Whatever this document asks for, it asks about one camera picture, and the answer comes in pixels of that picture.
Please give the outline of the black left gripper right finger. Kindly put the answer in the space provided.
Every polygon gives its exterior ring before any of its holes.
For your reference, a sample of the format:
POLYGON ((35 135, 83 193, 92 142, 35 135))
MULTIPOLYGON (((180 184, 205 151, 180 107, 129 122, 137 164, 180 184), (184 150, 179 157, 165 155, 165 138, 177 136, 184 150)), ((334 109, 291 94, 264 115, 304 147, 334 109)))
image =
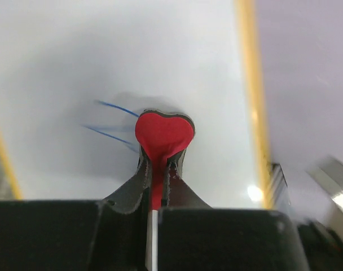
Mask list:
POLYGON ((206 204, 182 179, 184 155, 167 159, 162 185, 162 207, 209 209, 206 204))

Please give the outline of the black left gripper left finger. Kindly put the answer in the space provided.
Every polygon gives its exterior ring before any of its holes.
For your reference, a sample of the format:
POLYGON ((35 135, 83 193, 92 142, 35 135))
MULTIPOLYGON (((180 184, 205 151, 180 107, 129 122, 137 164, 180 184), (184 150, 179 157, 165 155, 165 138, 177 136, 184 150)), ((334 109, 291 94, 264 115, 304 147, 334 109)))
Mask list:
POLYGON ((152 165, 148 158, 139 161, 136 173, 111 195, 103 199, 117 213, 130 214, 140 206, 152 182, 152 165))

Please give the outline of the yellow framed whiteboard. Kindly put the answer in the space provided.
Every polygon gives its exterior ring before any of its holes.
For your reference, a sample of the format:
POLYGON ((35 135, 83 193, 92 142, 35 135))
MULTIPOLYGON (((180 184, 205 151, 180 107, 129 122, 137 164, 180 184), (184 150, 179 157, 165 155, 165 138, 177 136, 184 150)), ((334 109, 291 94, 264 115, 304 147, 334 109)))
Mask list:
POLYGON ((272 208, 253 1, 0 1, 0 157, 17 199, 96 199, 135 172, 147 108, 195 123, 185 182, 272 208))

